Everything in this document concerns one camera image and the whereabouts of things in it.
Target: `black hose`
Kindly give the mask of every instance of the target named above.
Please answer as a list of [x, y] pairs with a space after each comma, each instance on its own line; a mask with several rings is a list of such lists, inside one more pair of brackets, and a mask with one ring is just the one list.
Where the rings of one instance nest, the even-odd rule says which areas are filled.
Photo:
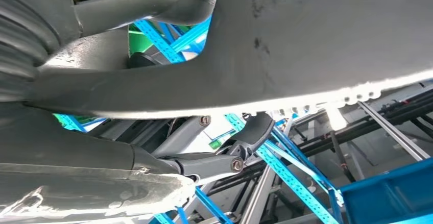
[[[417, 108], [415, 108], [411, 111], [408, 111], [404, 114], [400, 114], [399, 111], [393, 112], [393, 115], [390, 116], [388, 121], [393, 125], [399, 125], [399, 124], [404, 123], [408, 120], [411, 120], [413, 118], [417, 118], [419, 116], [422, 116], [426, 113], [433, 111], [433, 103], [430, 100], [423, 102], [419, 105], [420, 105], [420, 107], [417, 107]], [[360, 126], [352, 128], [352, 130], [350, 130], [349, 133], [344, 132], [341, 134], [337, 134], [336, 137], [339, 141], [339, 144], [342, 144], [342, 143], [345, 143], [347, 141], [353, 140], [359, 136], [362, 136], [362, 135], [368, 134], [370, 132], [373, 132], [375, 130], [378, 130], [380, 128], [381, 128], [381, 126], [374, 121], [366, 122]], [[302, 152], [307, 157], [310, 157], [310, 156], [316, 155], [320, 152], [323, 152], [323, 151], [331, 149], [331, 148], [332, 148], [331, 138], [327, 138], [327, 139], [324, 139], [324, 140], [322, 140], [318, 143], [315, 143], [313, 145], [304, 147], [302, 149]]]
[[[433, 97], [433, 90], [430, 90], [430, 91], [428, 91], [426, 93], [418, 94], [418, 95], [416, 95], [414, 97], [411, 97], [411, 98], [409, 98], [409, 99], [407, 99], [407, 100], [405, 100], [403, 102], [393, 103], [393, 104], [389, 105], [386, 108], [380, 109], [379, 111], [377, 111], [377, 113], [383, 115], [386, 118], [386, 117], [388, 117], [388, 114], [390, 112], [393, 112], [393, 111], [395, 111], [395, 110], [398, 109], [401, 113], [403, 113], [406, 110], [413, 109], [414, 104], [417, 104], [419, 102], [423, 102], [426, 99], [430, 99], [432, 97]], [[345, 131], [350, 131], [353, 128], [353, 126], [355, 126], [357, 124], [360, 124], [361, 122], [365, 122], [365, 121], [374, 122], [372, 120], [372, 118], [367, 115], [367, 116], [364, 116], [364, 117], [362, 117], [362, 118], [360, 118], [360, 119], [358, 119], [358, 120], [356, 120], [354, 122], [348, 123], [346, 128], [336, 131], [336, 134], [341, 134], [341, 133], [343, 133]], [[307, 146], [307, 145], [312, 144], [314, 142], [322, 141], [322, 140], [324, 140], [326, 138], [329, 138], [329, 133], [327, 133], [325, 135], [317, 136], [317, 137], [312, 138], [310, 140], [307, 140], [307, 141], [299, 144], [298, 147], [304, 147], [304, 146]]]
[[335, 137], [335, 131], [331, 131], [331, 140], [344, 175], [347, 177], [347, 179], [349, 179], [350, 182], [356, 182], [355, 177], [353, 177], [352, 172], [350, 172], [349, 167], [347, 166], [346, 159], [344, 158], [341, 147]]
[[423, 124], [418, 119], [414, 118], [411, 119], [411, 122], [418, 127], [420, 130], [422, 130], [425, 134], [427, 134], [430, 138], [433, 138], [433, 130], [427, 127], [425, 124]]

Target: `machine part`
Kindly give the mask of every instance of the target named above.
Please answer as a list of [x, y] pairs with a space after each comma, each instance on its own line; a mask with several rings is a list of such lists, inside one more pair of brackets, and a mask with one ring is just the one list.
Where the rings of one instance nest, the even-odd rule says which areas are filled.
[[231, 208], [231, 212], [234, 213], [239, 208], [239, 204], [242, 201], [242, 199], [244, 198], [244, 195], [247, 192], [248, 187], [250, 186], [250, 183], [251, 183], [251, 180], [248, 180], [247, 182], [245, 182], [244, 186], [242, 187], [242, 190], [239, 192], [239, 194], [238, 194], [238, 196], [237, 196], [237, 198], [233, 204], [233, 207]]
[[130, 143], [136, 146], [146, 144], [161, 128], [169, 122], [169, 119], [150, 120]]
[[423, 124], [419, 119], [414, 118], [411, 119], [411, 122], [418, 127], [420, 130], [422, 130], [425, 134], [427, 134], [430, 138], [433, 138], [433, 130], [430, 129], [428, 126]]
[[433, 126], [433, 119], [432, 118], [430, 118], [427, 115], [421, 116], [421, 118], [424, 119], [427, 123], [429, 123], [430, 125]]
[[349, 147], [349, 154], [352, 157], [353, 163], [355, 164], [356, 170], [358, 171], [359, 178], [361, 180], [365, 179], [364, 172], [359, 165], [358, 157], [355, 154], [355, 147], [353, 146], [353, 142], [348, 142], [347, 146]]
[[233, 159], [231, 162], [231, 169], [233, 172], [238, 173], [241, 172], [244, 168], [244, 161], [241, 158]]
[[180, 219], [182, 220], [183, 224], [188, 224], [188, 218], [186, 217], [185, 211], [182, 207], [177, 207], [177, 214], [180, 216]]
[[200, 117], [200, 125], [201, 126], [209, 126], [210, 125], [210, 116], [202, 116]]
[[[236, 216], [232, 212], [226, 212], [224, 213], [230, 220], [235, 222]], [[212, 217], [210, 219], [206, 219], [204, 221], [199, 222], [198, 224], [221, 224], [220, 220], [217, 217]]]
[[274, 177], [275, 172], [270, 166], [267, 166], [254, 189], [245, 212], [242, 214], [240, 224], [259, 224]]
[[292, 156], [294, 158], [294, 161], [292, 163], [296, 164], [300, 169], [303, 169], [303, 171], [305, 171], [306, 173], [308, 173], [308, 171], [312, 171], [312, 174], [310, 176], [316, 180], [316, 182], [322, 187], [322, 189], [325, 192], [328, 192], [329, 190], [333, 190], [338, 199], [340, 206], [343, 205], [344, 201], [341, 194], [339, 194], [339, 192], [336, 190], [333, 184], [322, 174], [322, 172], [319, 169], [317, 169], [317, 167], [313, 163], [311, 163], [311, 161], [308, 160], [308, 158], [299, 150], [296, 144], [294, 144], [278, 128], [274, 128], [272, 133], [274, 135], [274, 138], [277, 139], [277, 141], [281, 145], [284, 145], [286, 147], [288, 154], [282, 151], [279, 147], [277, 147], [275, 144], [271, 142], [266, 142], [266, 146], [272, 148], [272, 150], [278, 152], [281, 156], [283, 156], [284, 154], [285, 154], [284, 157]]
[[38, 70], [44, 76], [125, 69], [129, 60], [128, 43], [128, 27], [80, 38], [51, 55]]
[[300, 132], [296, 126], [293, 127], [293, 130], [295, 130], [296, 133], [298, 133], [298, 135], [301, 137], [301, 139], [303, 141], [307, 141], [308, 140], [308, 138], [306, 136], [304, 136], [304, 134], [302, 134], [302, 132]]
[[[244, 126], [243, 122], [234, 114], [226, 114], [226, 119], [231, 123], [235, 130], [241, 130]], [[277, 131], [273, 133], [274, 135], [279, 135], [279, 129], [275, 128]], [[274, 136], [276, 139], [284, 140], [286, 137], [279, 138]], [[301, 183], [301, 181], [292, 173], [290, 170], [279, 160], [266, 146], [261, 146], [257, 152], [263, 160], [272, 167], [272, 169], [278, 174], [278, 176], [293, 190], [293, 192], [302, 200], [304, 203], [316, 213], [319, 219], [325, 223], [335, 223], [337, 224], [337, 219], [329, 213], [323, 204]], [[317, 174], [321, 174], [318, 169], [315, 169]], [[327, 182], [328, 180], [323, 177], [322, 182]], [[329, 189], [335, 189], [332, 184], [328, 183]], [[340, 196], [336, 196], [339, 204], [343, 203], [343, 199]]]
[[155, 219], [158, 220], [160, 224], [174, 224], [174, 222], [170, 219], [170, 217], [165, 213], [156, 214], [154, 215], [154, 217]]
[[302, 209], [302, 208], [299, 208], [298, 206], [296, 206], [296, 205], [294, 205], [292, 202], [290, 202], [288, 199], [287, 199], [287, 197], [281, 192], [281, 190], [279, 190], [279, 191], [276, 191], [275, 193], [274, 193], [277, 197], [278, 197], [278, 199], [288, 208], [288, 209], [290, 209], [292, 212], [293, 212], [293, 214], [292, 214], [292, 216], [293, 215], [295, 215], [295, 214], [297, 214], [297, 215], [299, 215], [299, 216], [301, 216], [303, 213], [304, 213], [304, 210]]
[[[214, 183], [205, 184], [200, 187], [200, 190], [202, 193], [206, 194], [212, 187]], [[187, 216], [191, 215], [193, 211], [197, 208], [198, 204], [200, 204], [200, 199], [197, 197], [197, 195], [192, 196], [189, 198], [188, 203], [183, 205], [183, 210]], [[173, 222], [176, 224], [183, 224], [182, 220], [179, 215], [176, 215], [173, 218]]]
[[[387, 119], [393, 125], [399, 125], [412, 118], [417, 118], [419, 116], [425, 115], [433, 111], [433, 99], [426, 98], [420, 99], [418, 101], [410, 102], [407, 105], [396, 104], [394, 106], [395, 110], [387, 114]], [[359, 136], [365, 135], [372, 131], [378, 130], [381, 126], [376, 123], [376, 121], [365, 121], [366, 118], [359, 119], [355, 121], [349, 128], [336, 133], [336, 137], [339, 143], [344, 143]], [[312, 156], [317, 153], [323, 152], [325, 150], [332, 148], [331, 138], [326, 138], [326, 135], [309, 140], [308, 144], [302, 143], [299, 145], [302, 147], [302, 152], [306, 156]]]
[[203, 117], [189, 118], [181, 127], [175, 130], [167, 140], [155, 149], [152, 155], [159, 158], [166, 155], [181, 154], [209, 125], [204, 125], [202, 120]]
[[340, 162], [340, 167], [343, 170], [344, 175], [349, 179], [350, 182], [356, 182], [355, 177], [353, 177], [352, 172], [350, 172], [347, 166], [346, 159], [344, 158], [343, 152], [341, 151], [340, 144], [335, 137], [335, 131], [331, 131], [332, 144], [334, 145], [335, 154]]
[[398, 144], [400, 144], [417, 161], [430, 158], [430, 155], [422, 150], [418, 145], [401, 133], [397, 128], [390, 124], [385, 118], [374, 111], [366, 103], [359, 102], [359, 106], [364, 109]]
[[241, 179], [241, 180], [239, 180], [239, 181], [236, 181], [236, 182], [233, 182], [233, 183], [230, 183], [230, 184], [227, 184], [227, 185], [219, 186], [219, 187], [214, 187], [211, 191], [209, 191], [208, 195], [211, 196], [211, 195], [217, 194], [217, 193], [219, 193], [219, 192], [221, 192], [221, 191], [224, 191], [224, 190], [230, 189], [230, 188], [232, 188], [232, 187], [234, 187], [234, 186], [237, 186], [237, 185], [239, 185], [239, 184], [242, 184], [242, 183], [244, 183], [244, 182], [247, 182], [247, 181], [253, 180], [253, 179], [255, 179], [255, 178], [259, 178], [261, 175], [262, 175], [261, 172], [260, 172], [260, 173], [256, 173], [256, 174], [254, 174], [254, 175], [247, 176], [247, 177], [245, 177], [244, 179]]
[[131, 55], [126, 66], [128, 68], [149, 67], [158, 64], [153, 57], [143, 52], [135, 52]]
[[228, 139], [223, 153], [237, 155], [247, 161], [269, 137], [275, 121], [266, 113], [257, 113], [247, 120], [245, 127]]
[[410, 133], [410, 132], [407, 132], [407, 131], [404, 131], [404, 130], [400, 130], [403, 134], [405, 134], [405, 135], [407, 135], [407, 136], [409, 136], [409, 137], [412, 137], [412, 138], [414, 138], [414, 139], [416, 139], [416, 140], [421, 140], [421, 141], [425, 141], [425, 142], [428, 142], [428, 143], [433, 143], [433, 140], [432, 139], [427, 139], [427, 138], [425, 138], [425, 137], [422, 137], [422, 136], [419, 136], [419, 135], [415, 135], [415, 134], [413, 134], [413, 133]]
[[342, 187], [349, 222], [431, 223], [433, 189], [418, 184], [433, 177], [432, 167], [425, 159]]
[[233, 169], [234, 161], [243, 165], [243, 160], [238, 156], [216, 155], [214, 153], [178, 154], [163, 158], [172, 161], [166, 161], [168, 164], [176, 163], [179, 173], [194, 178], [197, 185], [204, 185], [239, 173], [240, 170]]
[[[342, 213], [346, 212], [346, 208], [345, 207], [340, 207], [340, 211]], [[310, 221], [315, 221], [318, 220], [317, 216], [314, 213], [311, 214], [307, 214], [307, 215], [303, 215], [303, 216], [299, 216], [290, 220], [285, 220], [285, 221], [281, 221], [275, 224], [305, 224], [305, 223], [309, 223]]]
[[208, 208], [212, 214], [220, 220], [221, 224], [233, 224], [233, 222], [216, 206], [202, 190], [196, 188], [196, 196]]
[[[432, 34], [426, 31], [433, 19], [431, 2], [218, 0], [208, 34], [211, 41], [195, 59], [158, 68], [39, 79], [31, 104], [64, 113], [140, 119], [263, 111], [288, 104], [354, 104], [377, 97], [381, 90], [433, 77], [427, 61]], [[359, 20], [356, 26], [354, 18]], [[378, 29], [386, 34], [377, 34]], [[407, 53], [413, 53], [410, 62]], [[234, 65], [233, 57], [242, 58]], [[173, 85], [179, 80], [188, 89], [179, 92]], [[142, 86], [148, 82], [155, 85]], [[205, 98], [203, 90], [208, 91]], [[127, 106], [123, 97], [130, 98]]]
[[107, 119], [98, 125], [87, 134], [94, 137], [100, 137], [110, 140], [118, 139], [133, 123], [135, 120], [117, 120]]
[[130, 171], [0, 163], [0, 178], [1, 223], [90, 221], [160, 213], [182, 205], [195, 190], [189, 178], [153, 174], [145, 168]]

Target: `metal rod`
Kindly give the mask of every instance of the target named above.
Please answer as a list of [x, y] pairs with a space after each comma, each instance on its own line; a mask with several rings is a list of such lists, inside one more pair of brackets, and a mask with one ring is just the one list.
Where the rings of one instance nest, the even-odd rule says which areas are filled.
[[376, 166], [377, 164], [373, 164], [373, 162], [371, 162], [371, 160], [368, 158], [367, 154], [364, 153], [364, 151], [361, 150], [361, 148], [359, 148], [358, 145], [356, 145], [355, 143], [353, 143], [353, 141], [348, 141], [348, 144], [350, 144], [350, 146], [357, 150], [359, 154], [361, 154], [361, 156], [371, 165], [371, 166]]
[[[399, 114], [403, 114], [404, 113], [403, 111], [405, 108], [415, 109], [415, 108], [418, 108], [420, 106], [419, 103], [423, 103], [423, 102], [427, 102], [427, 104], [430, 104], [431, 101], [433, 101], [432, 97], [433, 97], [433, 92], [428, 91], [428, 92], [425, 92], [419, 96], [416, 96], [413, 98], [408, 98], [408, 99], [401, 101], [401, 102], [393, 103], [386, 108], [380, 109], [379, 111], [377, 111], [377, 113], [381, 114], [381, 113], [386, 113], [386, 112], [391, 112], [391, 111], [396, 110], [395, 111], [396, 113], [399, 112]], [[360, 118], [354, 122], [348, 123], [347, 127], [345, 129], [339, 130], [337, 132], [338, 132], [338, 134], [340, 134], [340, 133], [342, 134], [342, 133], [349, 132], [351, 129], [357, 129], [358, 130], [358, 128], [355, 127], [355, 125], [357, 125], [361, 122], [364, 122], [364, 121], [368, 121], [369, 119], [370, 119], [370, 116], [362, 117], [362, 118]], [[312, 139], [310, 139], [304, 143], [299, 144], [299, 147], [309, 145], [311, 143], [314, 143], [318, 140], [323, 140], [325, 138], [326, 138], [325, 135], [317, 136], [317, 137], [312, 138]]]
[[411, 141], [407, 136], [403, 135], [397, 128], [389, 123], [385, 118], [380, 116], [369, 105], [363, 102], [358, 102], [362, 109], [364, 109], [390, 136], [394, 138], [412, 157], [417, 161], [430, 158], [424, 150]]
[[248, 202], [247, 208], [243, 213], [239, 224], [259, 224], [263, 213], [266, 199], [274, 181], [275, 172], [268, 165], [264, 169], [263, 175], [258, 181], [257, 187], [254, 189], [253, 195]]
[[253, 195], [253, 192], [254, 192], [254, 190], [256, 189], [256, 186], [257, 186], [257, 184], [258, 184], [258, 178], [255, 178], [255, 179], [253, 179], [252, 180], [254, 183], [253, 183], [253, 186], [251, 187], [251, 191], [248, 193], [248, 195], [247, 195], [247, 197], [245, 198], [245, 204], [242, 206], [242, 209], [238, 212], [238, 213], [244, 213], [245, 212], [245, 209], [247, 208], [247, 206], [248, 206], [248, 202], [250, 201], [250, 199], [251, 199], [251, 196]]
[[308, 140], [308, 138], [306, 138], [304, 136], [304, 134], [296, 126], [293, 126], [293, 130], [295, 130], [296, 133], [298, 133], [298, 135], [301, 136], [301, 138], [302, 138], [303, 141], [307, 141]]
[[290, 200], [287, 199], [287, 197], [281, 193], [281, 191], [276, 191], [274, 193], [280, 201], [289, 209], [292, 211], [293, 215], [298, 214], [298, 216], [301, 216], [304, 213], [304, 210], [302, 208], [299, 208], [298, 206], [294, 205]]
[[242, 183], [244, 183], [246, 181], [252, 180], [252, 179], [257, 178], [257, 177], [260, 177], [261, 175], [262, 174], [259, 172], [259, 173], [256, 173], [256, 174], [252, 175], [252, 176], [248, 176], [248, 177], [246, 177], [244, 179], [241, 179], [239, 181], [233, 182], [231, 184], [227, 184], [227, 185], [224, 185], [224, 186], [220, 186], [218, 188], [214, 188], [211, 191], [209, 191], [208, 196], [211, 196], [211, 195], [217, 194], [217, 193], [219, 193], [221, 191], [224, 191], [224, 190], [227, 190], [229, 188], [235, 187], [235, 186], [237, 186], [239, 184], [242, 184]]
[[335, 137], [335, 131], [331, 131], [331, 140], [334, 145], [335, 154], [340, 162], [340, 167], [343, 169], [344, 175], [349, 179], [350, 182], [356, 182], [355, 177], [353, 177], [352, 172], [350, 172], [349, 167], [347, 166], [346, 159], [344, 158], [343, 152], [341, 151], [341, 147]]
[[235, 212], [237, 208], [239, 207], [240, 202], [242, 201], [242, 198], [244, 197], [245, 192], [247, 191], [248, 187], [250, 186], [251, 180], [248, 180], [245, 182], [245, 185], [242, 187], [242, 190], [240, 191], [239, 195], [236, 198], [236, 201], [234, 202], [233, 207], [231, 208], [231, 212]]
[[349, 153], [350, 153], [350, 156], [353, 159], [353, 163], [355, 164], [355, 168], [358, 171], [359, 178], [361, 180], [365, 179], [363, 170], [361, 169], [361, 166], [359, 165], [358, 158], [356, 157], [355, 148], [353, 147], [353, 143], [349, 142], [349, 143], [347, 143], [347, 146], [349, 147]]

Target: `black pipe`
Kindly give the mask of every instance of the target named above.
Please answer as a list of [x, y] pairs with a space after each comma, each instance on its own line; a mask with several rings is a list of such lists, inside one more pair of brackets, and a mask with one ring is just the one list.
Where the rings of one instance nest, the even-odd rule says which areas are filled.
[[294, 204], [292, 204], [292, 202], [290, 202], [286, 196], [284, 196], [284, 194], [281, 193], [280, 191], [276, 191], [274, 193], [275, 195], [278, 196], [278, 198], [281, 200], [281, 202], [289, 209], [292, 211], [292, 218], [295, 217], [295, 214], [298, 214], [298, 216], [301, 216], [304, 214], [304, 210], [295, 206]]
[[253, 179], [253, 182], [254, 182], [254, 184], [253, 184], [253, 186], [251, 187], [251, 191], [248, 193], [247, 198], [245, 199], [245, 203], [244, 203], [244, 205], [242, 206], [242, 209], [240, 210], [240, 213], [241, 213], [241, 214], [245, 213], [245, 209], [247, 208], [248, 202], [250, 201], [250, 198], [251, 198], [251, 196], [253, 195], [254, 189], [255, 189], [256, 186], [257, 186], [258, 178]]
[[[412, 111], [409, 111], [407, 113], [398, 114], [397, 116], [395, 116], [395, 115], [390, 116], [391, 118], [388, 121], [393, 125], [399, 125], [399, 124], [402, 124], [402, 123], [404, 123], [410, 119], [417, 118], [417, 117], [422, 116], [422, 115], [429, 113], [431, 111], [433, 111], [433, 103], [429, 102], [429, 103], [427, 103], [427, 105], [423, 105], [421, 107], [415, 108]], [[366, 122], [365, 124], [361, 125], [363, 127], [362, 129], [359, 129], [358, 127], [353, 128], [353, 130], [354, 130], [353, 133], [345, 132], [345, 133], [337, 134], [336, 137], [339, 141], [339, 144], [347, 142], [349, 140], [353, 140], [359, 136], [368, 134], [372, 131], [375, 131], [375, 130], [378, 130], [381, 128], [381, 126], [375, 122], [372, 125], [369, 122]], [[303, 148], [302, 152], [307, 157], [310, 157], [310, 156], [316, 155], [318, 153], [321, 153], [321, 152], [328, 150], [328, 149], [331, 149], [331, 148], [332, 148], [331, 138], [327, 138], [327, 139], [324, 139], [318, 143], [315, 143], [313, 145], [310, 145], [310, 146]]]
[[[419, 94], [417, 96], [411, 97], [411, 98], [409, 98], [409, 99], [407, 99], [405, 101], [393, 103], [393, 104], [391, 104], [391, 105], [389, 105], [389, 106], [387, 106], [385, 108], [380, 109], [379, 111], [377, 111], [377, 113], [379, 113], [382, 116], [384, 116], [385, 118], [387, 118], [388, 114], [390, 112], [395, 111], [396, 109], [401, 109], [401, 107], [405, 106], [405, 110], [399, 110], [399, 111], [401, 111], [403, 113], [404, 111], [406, 111], [406, 109], [408, 107], [410, 107], [409, 109], [412, 109], [415, 104], [417, 104], [419, 102], [426, 101], [426, 100], [430, 100], [432, 97], [433, 97], [433, 90], [430, 90], [430, 91], [428, 91], [426, 93]], [[361, 122], [364, 122], [364, 121], [374, 121], [374, 120], [369, 115], [367, 115], [367, 116], [362, 117], [362, 118], [360, 118], [360, 119], [358, 119], [358, 120], [356, 120], [354, 122], [348, 123], [347, 126], [346, 126], [346, 128], [338, 130], [336, 132], [337, 132], [337, 134], [340, 134], [342, 132], [351, 130], [354, 125], [357, 125], [357, 124], [359, 124]], [[329, 133], [326, 133], [326, 134], [321, 135], [321, 136], [317, 136], [315, 138], [312, 138], [310, 140], [307, 140], [307, 141], [299, 144], [298, 147], [303, 147], [303, 146], [309, 145], [311, 143], [314, 143], [316, 141], [320, 141], [320, 140], [326, 139], [326, 138], [328, 138], [328, 135], [329, 135]]]
[[356, 182], [355, 177], [353, 177], [352, 172], [350, 172], [349, 167], [347, 167], [346, 159], [344, 158], [341, 147], [337, 141], [337, 138], [335, 137], [335, 131], [331, 131], [331, 140], [344, 175], [347, 177], [347, 179], [349, 179], [350, 182]]
[[411, 119], [411, 122], [418, 127], [420, 130], [422, 130], [425, 134], [427, 134], [430, 138], [433, 138], [433, 130], [427, 127], [425, 124], [423, 124], [418, 119], [414, 118]]
[[[395, 117], [395, 116], [398, 116], [398, 115], [402, 114], [402, 112], [406, 112], [406, 111], [407, 111], [407, 113], [405, 113], [405, 114], [412, 114], [414, 111], [419, 111], [419, 108], [420, 108], [420, 107], [423, 107], [423, 106], [429, 105], [429, 104], [431, 104], [431, 103], [433, 103], [433, 97], [432, 97], [432, 98], [429, 98], [429, 99], [427, 99], [427, 100], [424, 100], [424, 101], [418, 101], [418, 102], [414, 102], [414, 103], [411, 103], [411, 104], [407, 104], [407, 105], [405, 105], [405, 107], [403, 107], [403, 108], [400, 108], [400, 109], [398, 109], [398, 110], [395, 110], [395, 111], [393, 111], [393, 112], [388, 113], [388, 114], [386, 115], [386, 118], [387, 118], [387, 119], [393, 118], [393, 117]], [[418, 116], [409, 116], [407, 120], [405, 120], [405, 121], [399, 121], [399, 123], [406, 122], [406, 121], [408, 121], [408, 120], [410, 120], [410, 119], [412, 119], [412, 118], [417, 118], [417, 117], [422, 116], [422, 115], [424, 115], [424, 114], [419, 114]], [[339, 131], [336, 132], [336, 137], [337, 137], [337, 139], [340, 141], [340, 140], [341, 140], [341, 137], [347, 135], [348, 133], [351, 133], [352, 131], [354, 131], [355, 134], [358, 134], [357, 131], [359, 131], [359, 130], [361, 130], [361, 129], [363, 129], [363, 128], [366, 128], [366, 127], [368, 127], [368, 126], [372, 126], [372, 125], [377, 125], [377, 126], [378, 126], [378, 124], [376, 123], [376, 121], [371, 120], [371, 121], [368, 121], [368, 122], [364, 122], [364, 123], [362, 123], [362, 124], [360, 124], [360, 125], [358, 125], [358, 126], [355, 126], [355, 127], [350, 127], [350, 128], [347, 128], [347, 129], [339, 130]], [[325, 137], [325, 139], [322, 139], [321, 142], [318, 142], [318, 143], [323, 143], [323, 141], [326, 141], [327, 143], [331, 143], [331, 139], [330, 139], [330, 137], [328, 137], [328, 136], [326, 136], [326, 135], [325, 135], [325, 136], [322, 136], [322, 137]]]
[[293, 130], [295, 130], [296, 133], [298, 133], [298, 135], [301, 136], [301, 139], [302, 139], [303, 141], [307, 141], [307, 140], [308, 140], [308, 138], [307, 138], [306, 136], [304, 136], [304, 134], [303, 134], [300, 130], [298, 130], [298, 128], [293, 127]]
[[245, 179], [245, 178], [247, 178], [247, 177], [249, 177], [251, 175], [255, 175], [258, 172], [261, 172], [263, 170], [264, 170], [264, 168], [260, 164], [258, 164], [258, 163], [254, 164], [254, 165], [252, 165], [250, 167], [247, 167], [246, 169], [244, 169], [241, 173], [239, 173], [237, 175], [221, 179], [221, 181], [217, 182], [213, 186], [213, 188], [219, 188], [221, 186], [233, 183], [233, 182], [238, 181], [240, 179]]
[[257, 177], [260, 177], [260, 176], [261, 176], [261, 174], [255, 174], [255, 175], [249, 176], [249, 177], [247, 177], [247, 178], [245, 178], [245, 179], [242, 179], [242, 180], [240, 180], [240, 181], [233, 182], [232, 184], [227, 184], [227, 185], [222, 186], [222, 187], [219, 187], [219, 188], [217, 188], [217, 189], [212, 189], [212, 190], [208, 193], [208, 196], [214, 195], [214, 194], [216, 194], [216, 193], [219, 193], [219, 192], [221, 192], [221, 191], [227, 190], [227, 189], [229, 189], [229, 188], [232, 188], [232, 187], [234, 187], [234, 186], [237, 186], [237, 185], [242, 184], [242, 183], [244, 183], [244, 182], [246, 182], [246, 181], [248, 181], [248, 180], [252, 180], [252, 179], [257, 178]]
[[421, 116], [422, 119], [424, 119], [427, 123], [433, 126], [433, 118], [430, 118], [427, 115]]
[[240, 191], [239, 196], [236, 198], [236, 201], [234, 202], [233, 208], [231, 209], [231, 212], [234, 213], [237, 208], [239, 207], [240, 202], [242, 201], [242, 198], [244, 197], [245, 192], [248, 189], [248, 186], [250, 185], [251, 180], [248, 180], [247, 182], [245, 182], [244, 187], [242, 188], [242, 190]]

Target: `blue metal beam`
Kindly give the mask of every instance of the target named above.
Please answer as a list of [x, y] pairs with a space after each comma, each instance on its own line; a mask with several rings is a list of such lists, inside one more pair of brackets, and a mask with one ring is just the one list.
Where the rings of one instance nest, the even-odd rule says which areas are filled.
[[154, 215], [154, 217], [155, 217], [155, 219], [157, 219], [158, 222], [161, 223], [161, 224], [175, 224], [175, 223], [170, 219], [170, 217], [169, 217], [167, 214], [165, 214], [165, 213], [162, 213], [162, 214], [156, 214], [156, 215]]
[[212, 200], [199, 188], [196, 187], [196, 196], [206, 206], [206, 208], [216, 217], [222, 224], [233, 224], [233, 222], [216, 206]]
[[137, 28], [140, 29], [140, 31], [142, 31], [146, 35], [146, 37], [148, 37], [152, 41], [152, 43], [159, 49], [159, 51], [161, 51], [161, 53], [164, 54], [164, 56], [171, 63], [185, 61], [183, 55], [179, 54], [178, 51], [175, 51], [148, 21], [139, 20], [136, 21], [134, 24], [137, 26]]
[[[244, 122], [234, 114], [226, 114], [226, 119], [233, 128], [240, 131], [245, 125]], [[278, 176], [292, 189], [292, 191], [317, 215], [323, 223], [339, 224], [323, 204], [301, 183], [301, 181], [277, 158], [266, 145], [262, 145], [256, 153], [278, 174]]]

